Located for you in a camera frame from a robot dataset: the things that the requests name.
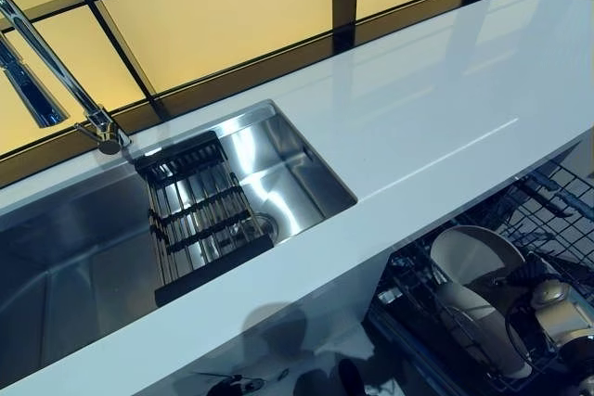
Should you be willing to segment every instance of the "stainless steel sink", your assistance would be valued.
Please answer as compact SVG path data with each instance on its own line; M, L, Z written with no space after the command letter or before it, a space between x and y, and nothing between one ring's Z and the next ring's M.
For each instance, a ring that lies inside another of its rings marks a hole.
M272 102L207 130L275 244L355 204ZM0 217L0 388L156 309L148 208L122 163Z

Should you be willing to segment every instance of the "white plate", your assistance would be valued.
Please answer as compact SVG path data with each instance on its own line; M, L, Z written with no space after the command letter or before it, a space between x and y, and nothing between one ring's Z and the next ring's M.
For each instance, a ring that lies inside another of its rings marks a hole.
M439 266L433 267L438 283L449 279L461 285L501 268L509 273L524 263L523 255L508 240L480 226L446 229L433 242L431 258Z

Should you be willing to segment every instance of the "sink rack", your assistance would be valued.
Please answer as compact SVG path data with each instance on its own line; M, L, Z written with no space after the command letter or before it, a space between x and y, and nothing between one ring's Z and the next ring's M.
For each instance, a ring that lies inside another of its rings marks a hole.
M159 306L271 249L213 131L145 156Z

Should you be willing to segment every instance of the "sink drain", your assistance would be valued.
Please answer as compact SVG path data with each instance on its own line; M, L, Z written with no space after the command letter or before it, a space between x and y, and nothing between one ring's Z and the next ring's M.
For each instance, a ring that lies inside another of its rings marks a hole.
M253 216L256 219L256 222L258 222L258 224L262 228L263 232L270 236L270 239L273 243L276 243L278 239L277 221L267 213L256 212Z

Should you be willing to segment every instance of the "black grid frame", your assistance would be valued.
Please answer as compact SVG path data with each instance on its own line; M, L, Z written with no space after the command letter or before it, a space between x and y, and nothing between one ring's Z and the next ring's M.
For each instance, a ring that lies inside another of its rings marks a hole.
M356 0L332 0L332 29L328 32L162 92L152 86L102 0L57 0L26 13L36 22L80 6L91 10L144 95L141 101L113 111L124 130L135 133L476 1L479 0L414 0L357 20ZM83 135L66 129L2 154L0 188L93 147Z

